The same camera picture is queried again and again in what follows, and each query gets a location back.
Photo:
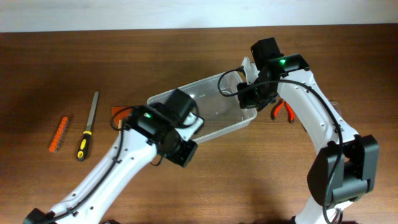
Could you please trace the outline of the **metal file yellow black handle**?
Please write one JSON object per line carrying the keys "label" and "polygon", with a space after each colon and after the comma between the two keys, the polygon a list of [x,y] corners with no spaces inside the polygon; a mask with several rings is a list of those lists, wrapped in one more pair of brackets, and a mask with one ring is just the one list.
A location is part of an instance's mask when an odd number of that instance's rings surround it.
{"label": "metal file yellow black handle", "polygon": [[92,126],[93,121],[95,119],[96,107],[98,104],[99,92],[96,91],[93,96],[93,101],[90,108],[90,113],[88,115],[88,121],[86,123],[86,128],[83,131],[82,139],[79,143],[77,152],[76,152],[76,159],[78,161],[84,161],[88,155],[88,149],[90,146],[90,138],[92,136]]}

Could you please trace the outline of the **clear plastic storage container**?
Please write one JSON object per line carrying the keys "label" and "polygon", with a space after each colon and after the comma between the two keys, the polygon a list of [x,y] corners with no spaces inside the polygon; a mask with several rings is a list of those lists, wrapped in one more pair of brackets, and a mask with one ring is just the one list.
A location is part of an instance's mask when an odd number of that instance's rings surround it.
{"label": "clear plastic storage container", "polygon": [[224,77],[217,74],[179,87],[196,101],[205,120],[200,132],[192,137],[193,141],[201,144],[218,138],[246,127],[256,118],[255,109],[240,108],[237,96],[224,96],[236,92],[241,82],[239,73],[231,72]]}

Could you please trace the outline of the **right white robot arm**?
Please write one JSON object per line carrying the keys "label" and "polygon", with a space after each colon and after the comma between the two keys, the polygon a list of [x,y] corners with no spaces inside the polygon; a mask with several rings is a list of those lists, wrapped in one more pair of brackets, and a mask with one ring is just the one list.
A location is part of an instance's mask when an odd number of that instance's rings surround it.
{"label": "right white robot arm", "polygon": [[261,111],[281,97],[317,154],[307,175],[311,197],[291,223],[341,223],[343,210],[374,189],[376,139],[361,136],[340,116],[300,54],[284,55],[273,37],[257,41],[251,52],[254,60],[242,64],[246,82],[237,86],[240,106]]}

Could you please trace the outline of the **orange scraper wooden handle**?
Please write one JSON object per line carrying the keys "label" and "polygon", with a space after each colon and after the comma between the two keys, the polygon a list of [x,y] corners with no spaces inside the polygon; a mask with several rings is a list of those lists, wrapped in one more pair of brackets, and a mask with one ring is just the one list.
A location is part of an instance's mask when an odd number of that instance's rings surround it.
{"label": "orange scraper wooden handle", "polygon": [[111,108],[111,127],[114,130],[119,129],[120,122],[129,117],[132,112],[131,107],[127,106],[113,106]]}

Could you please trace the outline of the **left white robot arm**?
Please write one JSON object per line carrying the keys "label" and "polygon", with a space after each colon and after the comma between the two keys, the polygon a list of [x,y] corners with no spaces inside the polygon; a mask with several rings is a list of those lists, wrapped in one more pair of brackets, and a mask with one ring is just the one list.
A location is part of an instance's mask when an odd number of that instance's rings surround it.
{"label": "left white robot arm", "polygon": [[33,209],[24,223],[99,223],[130,180],[156,156],[186,167],[197,144],[191,138],[204,125],[195,100],[175,89],[163,103],[132,106],[118,137],[86,178],[44,213]]}

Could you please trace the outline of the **orange bit holder strip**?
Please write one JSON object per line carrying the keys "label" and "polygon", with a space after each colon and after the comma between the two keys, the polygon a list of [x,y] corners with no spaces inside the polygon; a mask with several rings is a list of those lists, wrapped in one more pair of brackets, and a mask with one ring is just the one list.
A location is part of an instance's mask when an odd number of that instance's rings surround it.
{"label": "orange bit holder strip", "polygon": [[68,122],[69,122],[69,118],[67,116],[64,116],[61,119],[61,122],[57,128],[57,131],[55,132],[54,137],[50,143],[50,146],[49,146],[50,152],[52,152],[52,153],[58,152],[63,135],[65,134],[65,131],[67,129]]}

